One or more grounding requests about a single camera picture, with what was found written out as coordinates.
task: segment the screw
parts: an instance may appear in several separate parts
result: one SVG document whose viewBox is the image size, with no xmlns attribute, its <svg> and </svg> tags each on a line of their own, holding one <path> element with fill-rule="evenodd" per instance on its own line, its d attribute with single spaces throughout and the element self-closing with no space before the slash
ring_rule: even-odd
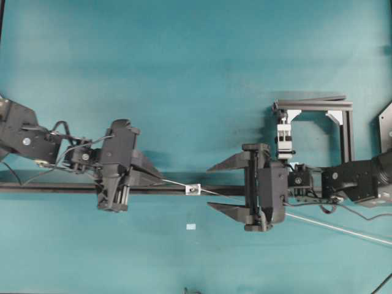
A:
<svg viewBox="0 0 392 294">
<path fill-rule="evenodd" d="M 24 145 L 26 145 L 26 146 L 29 146 L 29 145 L 31 144 L 31 140 L 30 140 L 30 138 L 24 138 L 23 141 L 22 141 L 22 143 L 23 143 Z"/>
</svg>

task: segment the horizontal bar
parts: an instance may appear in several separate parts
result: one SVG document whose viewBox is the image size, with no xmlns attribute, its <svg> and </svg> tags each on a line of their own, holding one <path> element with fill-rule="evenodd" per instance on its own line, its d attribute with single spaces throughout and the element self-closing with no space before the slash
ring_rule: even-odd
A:
<svg viewBox="0 0 392 294">
<path fill-rule="evenodd" d="M 341 110 L 352 111 L 353 102 L 349 101 L 321 101 L 321 100 L 278 100 L 276 102 L 277 108 L 282 110 L 298 109 L 302 111 L 328 111 Z"/>
<path fill-rule="evenodd" d="M 340 96 L 329 96 L 329 97 L 322 97 L 322 98 L 311 98 L 311 99 L 301 99 L 300 101 L 341 101 L 345 100 L 345 95 Z"/>
<path fill-rule="evenodd" d="M 227 196 L 244 196 L 244 186 L 203 186 L 203 189 Z M 93 184 L 85 183 L 29 183 L 25 186 L 20 186 L 18 183 L 0 182 L 0 193 L 17 192 L 95 194 L 96 188 Z M 184 195 L 185 187 L 177 185 L 131 187 L 129 193 L 150 195 Z"/>
</svg>

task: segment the thin metal rod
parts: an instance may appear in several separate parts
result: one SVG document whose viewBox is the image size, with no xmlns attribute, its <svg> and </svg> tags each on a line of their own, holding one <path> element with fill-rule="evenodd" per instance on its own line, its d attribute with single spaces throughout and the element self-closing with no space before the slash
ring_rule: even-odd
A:
<svg viewBox="0 0 392 294">
<path fill-rule="evenodd" d="M 322 227 L 330 228 L 330 229 L 335 230 L 335 231 L 339 231 L 339 232 L 346 233 L 346 234 L 353 235 L 353 236 L 357 236 L 357 237 L 360 237 L 360 238 L 363 238 L 363 239 L 368 239 L 368 240 L 372 240 L 372 241 L 376 241 L 376 242 L 380 242 L 380 243 L 392 246 L 392 241 L 387 241 L 387 240 L 378 239 L 378 238 L 375 238 L 375 237 L 372 237 L 372 236 L 369 236 L 369 235 L 360 234 L 360 233 L 357 233 L 357 232 L 346 230 L 344 228 L 337 227 L 335 225 L 328 225 L 328 224 L 326 224 L 324 222 L 318 222 L 318 221 L 313 220 L 313 219 L 308 219 L 307 217 L 297 216 L 296 214 L 286 213 L 286 216 L 291 216 L 291 217 L 293 217 L 295 219 L 300 219 L 300 220 L 305 221 L 305 222 L 310 222 L 311 224 L 320 225 Z"/>
</svg>

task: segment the white clip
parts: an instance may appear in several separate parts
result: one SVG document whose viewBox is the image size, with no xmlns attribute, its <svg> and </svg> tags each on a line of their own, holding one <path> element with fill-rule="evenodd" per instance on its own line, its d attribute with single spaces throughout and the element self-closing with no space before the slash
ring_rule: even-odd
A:
<svg viewBox="0 0 392 294">
<path fill-rule="evenodd" d="M 202 185 L 201 184 L 193 184 L 185 186 L 185 195 L 189 196 L 199 196 L 202 193 Z"/>
</svg>

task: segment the small white object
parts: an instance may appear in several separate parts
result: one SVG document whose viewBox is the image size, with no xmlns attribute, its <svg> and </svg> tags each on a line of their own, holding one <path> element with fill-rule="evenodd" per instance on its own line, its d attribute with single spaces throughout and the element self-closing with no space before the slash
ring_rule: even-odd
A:
<svg viewBox="0 0 392 294">
<path fill-rule="evenodd" d="M 193 184 L 185 186 L 185 195 L 189 196 L 199 196 L 202 193 L 201 184 Z"/>
<path fill-rule="evenodd" d="M 186 224 L 187 230 L 196 230 L 196 224 Z"/>
</svg>

